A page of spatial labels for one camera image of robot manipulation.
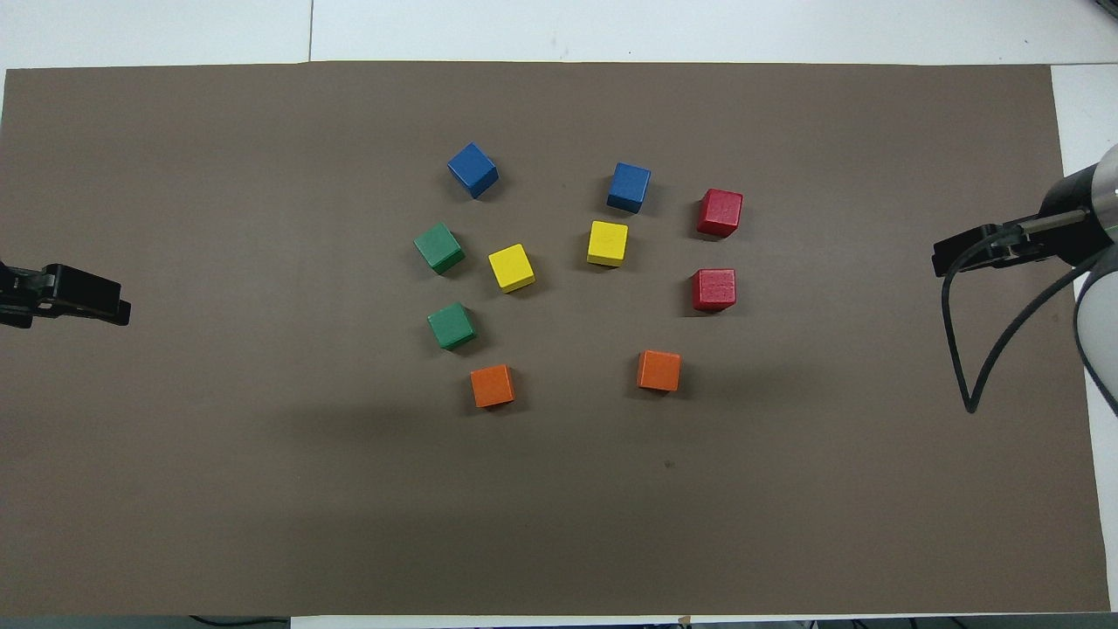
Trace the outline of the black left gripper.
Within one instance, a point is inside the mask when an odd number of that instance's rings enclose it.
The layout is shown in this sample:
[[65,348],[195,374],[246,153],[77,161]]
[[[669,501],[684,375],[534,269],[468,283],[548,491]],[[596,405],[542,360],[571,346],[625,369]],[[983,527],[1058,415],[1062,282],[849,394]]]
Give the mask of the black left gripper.
[[36,318],[77,317],[127,326],[131,303],[122,286],[103,276],[72,266],[44,266],[39,270],[1,263],[1,323],[31,328]]

